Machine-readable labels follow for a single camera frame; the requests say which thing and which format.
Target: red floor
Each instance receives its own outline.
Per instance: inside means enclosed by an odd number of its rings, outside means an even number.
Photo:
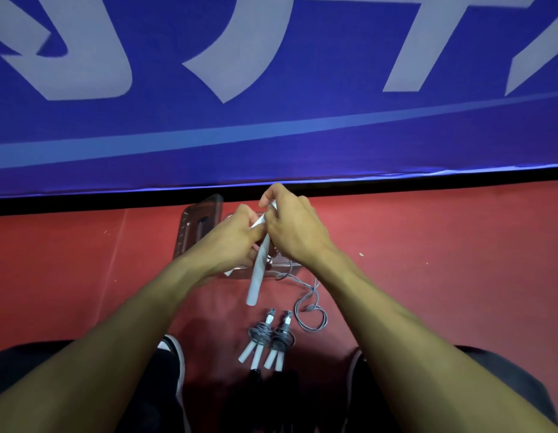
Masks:
[[[333,240],[382,289],[449,341],[518,363],[548,387],[558,409],[558,181],[312,203]],[[172,258],[182,210],[0,218],[0,350],[83,335]],[[228,386],[246,374],[236,360],[246,329],[267,308],[292,308],[303,293],[288,281],[266,281],[250,308],[247,287],[228,279],[202,287],[172,326],[187,360],[194,431],[214,429]],[[318,334],[296,327],[287,364],[325,403],[321,424],[334,431],[355,342],[324,290],[321,305],[329,325]]]

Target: black sneaker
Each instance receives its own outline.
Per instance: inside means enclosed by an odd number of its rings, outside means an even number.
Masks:
[[[182,404],[182,384],[185,381],[185,357],[182,355],[181,344],[177,341],[175,336],[166,334],[157,346],[158,349],[164,349],[175,357],[177,357],[179,363],[179,375],[177,381],[177,401],[182,407],[183,421],[185,422],[185,433],[191,433],[191,428],[189,427],[189,421],[187,419],[187,412]]]
[[[342,431],[401,433],[399,424],[365,361],[365,356],[359,350],[355,353],[347,373],[347,418]]]

